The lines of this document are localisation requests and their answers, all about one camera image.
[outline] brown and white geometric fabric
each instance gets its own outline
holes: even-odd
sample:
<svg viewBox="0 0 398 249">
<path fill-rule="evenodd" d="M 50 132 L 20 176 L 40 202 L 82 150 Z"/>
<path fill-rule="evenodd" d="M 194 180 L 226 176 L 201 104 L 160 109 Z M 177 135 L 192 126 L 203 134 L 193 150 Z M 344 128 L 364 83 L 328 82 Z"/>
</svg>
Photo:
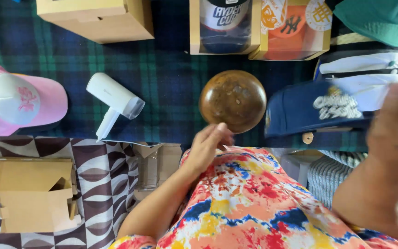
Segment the brown and white geometric fabric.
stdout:
<svg viewBox="0 0 398 249">
<path fill-rule="evenodd" d="M 55 233 L 0 233 L 0 249 L 107 248 L 135 203 L 137 158 L 128 144 L 10 136 L 0 137 L 1 156 L 73 158 L 82 223 L 77 228 Z"/>
</svg>

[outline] person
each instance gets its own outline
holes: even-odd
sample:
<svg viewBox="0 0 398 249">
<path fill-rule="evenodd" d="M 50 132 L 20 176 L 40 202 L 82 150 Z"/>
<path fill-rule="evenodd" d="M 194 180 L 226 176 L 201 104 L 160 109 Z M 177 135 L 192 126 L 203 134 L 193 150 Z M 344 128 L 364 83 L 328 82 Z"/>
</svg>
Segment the person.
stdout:
<svg viewBox="0 0 398 249">
<path fill-rule="evenodd" d="M 398 84 L 372 122 L 367 159 L 336 190 L 332 210 L 266 150 L 232 146 L 232 135 L 224 123 L 199 132 L 111 248 L 398 248 Z"/>
</svg>

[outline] wooden bowl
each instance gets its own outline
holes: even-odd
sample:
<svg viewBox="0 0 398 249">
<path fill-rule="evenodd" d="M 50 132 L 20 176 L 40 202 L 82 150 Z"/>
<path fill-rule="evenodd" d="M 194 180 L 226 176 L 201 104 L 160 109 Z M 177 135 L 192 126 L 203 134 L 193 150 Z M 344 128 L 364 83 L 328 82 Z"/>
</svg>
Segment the wooden bowl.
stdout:
<svg viewBox="0 0 398 249">
<path fill-rule="evenodd" d="M 199 110 L 209 124 L 225 122 L 234 133 L 244 133 L 263 118 L 267 96 L 252 74 L 228 70 L 215 75 L 202 89 Z"/>
</svg>

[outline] white hair dryer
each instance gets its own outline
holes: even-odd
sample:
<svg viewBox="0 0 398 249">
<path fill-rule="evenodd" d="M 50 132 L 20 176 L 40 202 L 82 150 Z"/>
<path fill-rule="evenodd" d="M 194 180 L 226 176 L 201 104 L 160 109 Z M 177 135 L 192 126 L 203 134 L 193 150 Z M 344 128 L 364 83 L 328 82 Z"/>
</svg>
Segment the white hair dryer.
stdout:
<svg viewBox="0 0 398 249">
<path fill-rule="evenodd" d="M 91 77 L 87 91 L 110 106 L 96 131 L 97 142 L 107 137 L 120 114 L 130 120 L 134 119 L 145 105 L 142 99 L 104 73 L 96 73 Z"/>
</svg>

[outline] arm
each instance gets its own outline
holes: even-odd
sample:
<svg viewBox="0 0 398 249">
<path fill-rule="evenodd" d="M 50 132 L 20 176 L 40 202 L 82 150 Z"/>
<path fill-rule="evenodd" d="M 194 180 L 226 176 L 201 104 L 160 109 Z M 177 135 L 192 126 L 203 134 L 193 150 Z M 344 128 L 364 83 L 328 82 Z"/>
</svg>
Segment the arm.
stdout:
<svg viewBox="0 0 398 249">
<path fill-rule="evenodd" d="M 145 235 L 158 241 L 169 229 L 191 184 L 213 161 L 216 148 L 232 145 L 232 134 L 224 123 L 209 125 L 199 132 L 184 165 L 130 212 L 119 229 L 118 238 Z"/>
<path fill-rule="evenodd" d="M 398 240 L 398 84 L 391 85 L 367 143 L 369 156 L 334 193 L 333 212 Z"/>
</svg>

